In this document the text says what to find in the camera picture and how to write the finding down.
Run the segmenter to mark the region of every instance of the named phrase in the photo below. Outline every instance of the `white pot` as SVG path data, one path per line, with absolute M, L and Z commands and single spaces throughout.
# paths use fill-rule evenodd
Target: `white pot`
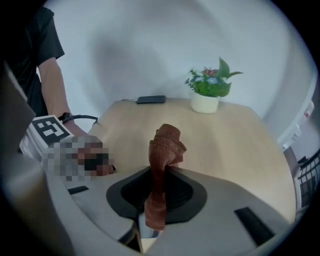
M 191 95 L 191 108 L 199 113 L 212 114 L 217 111 L 219 99 L 217 97 L 203 96 L 193 92 Z

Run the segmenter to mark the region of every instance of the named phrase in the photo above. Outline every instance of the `person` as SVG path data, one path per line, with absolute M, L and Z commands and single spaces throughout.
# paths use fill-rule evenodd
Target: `person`
M 54 23 L 54 13 L 41 6 L 6 51 L 6 62 L 27 96 L 36 117 L 70 113 L 57 59 L 65 53 Z M 75 136 L 87 135 L 74 120 L 64 123 Z

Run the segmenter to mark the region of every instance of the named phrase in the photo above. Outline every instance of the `black sleeve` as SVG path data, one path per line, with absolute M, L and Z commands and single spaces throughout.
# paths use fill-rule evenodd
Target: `black sleeve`
M 63 56 L 64 50 L 60 44 L 54 22 L 54 13 L 42 7 L 36 13 L 35 17 L 35 61 L 39 66 L 46 60 L 55 57 L 56 59 Z

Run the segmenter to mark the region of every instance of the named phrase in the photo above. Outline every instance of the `black cable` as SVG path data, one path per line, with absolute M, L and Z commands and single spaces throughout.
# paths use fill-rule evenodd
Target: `black cable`
M 65 118 L 64 120 L 62 120 L 62 123 L 66 123 L 70 120 L 74 120 L 74 119 L 80 119 L 80 118 L 86 118 L 86 119 L 93 119 L 95 120 L 95 122 L 93 123 L 92 126 L 94 126 L 94 124 L 98 121 L 98 118 L 95 116 L 91 116 L 91 115 L 82 115 L 82 114 L 76 114 L 76 115 L 72 115 L 70 117 Z

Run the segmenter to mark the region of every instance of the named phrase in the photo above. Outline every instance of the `fabric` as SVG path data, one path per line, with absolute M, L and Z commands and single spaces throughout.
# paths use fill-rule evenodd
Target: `fabric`
M 63 56 L 54 23 L 54 13 L 41 7 L 17 35 L 6 51 L 5 59 L 27 96 L 27 103 L 37 117 L 48 115 L 41 91 L 37 66 L 50 58 Z
M 154 230 L 162 231 L 166 224 L 165 167 L 178 167 L 187 150 L 179 139 L 179 129 L 163 124 L 149 144 L 152 191 L 144 203 L 144 215 L 145 224 Z

